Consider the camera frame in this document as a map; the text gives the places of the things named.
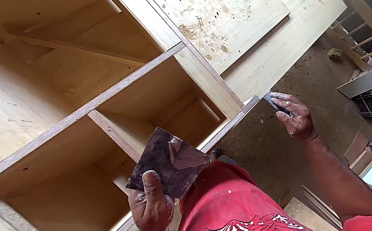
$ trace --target debris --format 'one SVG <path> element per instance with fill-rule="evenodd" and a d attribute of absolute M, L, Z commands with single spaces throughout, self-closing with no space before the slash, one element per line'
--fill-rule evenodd
<path fill-rule="evenodd" d="M 343 53 L 342 49 L 333 48 L 327 52 L 327 56 L 330 59 L 339 59 L 342 53 Z"/>

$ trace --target red shirt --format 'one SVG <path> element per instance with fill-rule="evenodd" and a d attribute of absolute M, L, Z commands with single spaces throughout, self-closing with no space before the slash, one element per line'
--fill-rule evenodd
<path fill-rule="evenodd" d="M 199 174 L 179 206 L 179 231 L 310 230 L 289 218 L 242 167 L 221 161 Z M 372 230 L 372 217 L 348 219 L 343 230 Z"/>

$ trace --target concrete floor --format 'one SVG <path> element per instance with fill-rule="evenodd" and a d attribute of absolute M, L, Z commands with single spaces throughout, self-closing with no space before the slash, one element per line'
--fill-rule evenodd
<path fill-rule="evenodd" d="M 320 37 L 272 91 L 295 95 L 306 104 L 317 131 L 342 157 L 359 130 L 372 139 L 372 119 L 370 123 L 363 119 L 353 102 L 337 91 L 356 67 L 346 55 L 338 62 L 328 59 L 327 52 L 332 48 L 324 35 Z M 301 185 L 319 195 L 301 143 L 287 134 L 275 112 L 262 99 L 219 142 L 223 154 L 244 167 L 259 188 L 279 204 L 288 203 L 293 196 L 301 200 Z M 171 230 L 176 230 L 179 221 L 177 213 Z"/>

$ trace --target hand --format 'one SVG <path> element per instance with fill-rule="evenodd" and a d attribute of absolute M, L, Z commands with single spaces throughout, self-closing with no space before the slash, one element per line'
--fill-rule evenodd
<path fill-rule="evenodd" d="M 291 117 L 281 111 L 276 112 L 277 118 L 286 126 L 287 132 L 300 140 L 310 141 L 319 134 L 313 126 L 310 110 L 292 95 L 279 92 L 270 93 L 271 101 L 291 112 Z"/>
<path fill-rule="evenodd" d="M 163 193 L 155 171 L 146 171 L 142 180 L 145 192 L 133 190 L 128 198 L 136 226 L 141 231 L 168 230 L 173 218 L 173 200 Z"/>

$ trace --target plywood board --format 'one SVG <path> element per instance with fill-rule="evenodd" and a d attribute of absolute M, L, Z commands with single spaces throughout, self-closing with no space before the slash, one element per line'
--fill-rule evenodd
<path fill-rule="evenodd" d="M 358 131 L 352 143 L 344 153 L 344 157 L 348 164 L 353 163 L 353 161 L 364 151 L 368 142 L 369 140 L 364 136 L 363 132 Z"/>
<path fill-rule="evenodd" d="M 280 0 L 155 0 L 221 74 L 289 14 Z"/>
<path fill-rule="evenodd" d="M 361 73 L 357 78 L 337 88 L 348 98 L 355 97 L 372 89 L 372 69 Z"/>
<path fill-rule="evenodd" d="M 363 153 L 361 153 L 356 160 L 350 165 L 350 168 L 357 175 L 363 172 L 363 170 L 370 164 L 372 161 L 372 151 L 370 148 L 365 148 Z"/>
<path fill-rule="evenodd" d="M 327 223 L 327 221 L 313 212 L 310 208 L 305 206 L 296 197 L 291 199 L 291 201 L 284 208 L 284 212 L 287 213 L 290 218 L 312 230 L 337 231 L 337 229 Z"/>
<path fill-rule="evenodd" d="M 342 0 L 282 0 L 290 11 L 221 76 L 245 102 L 263 95 L 346 9 Z"/>

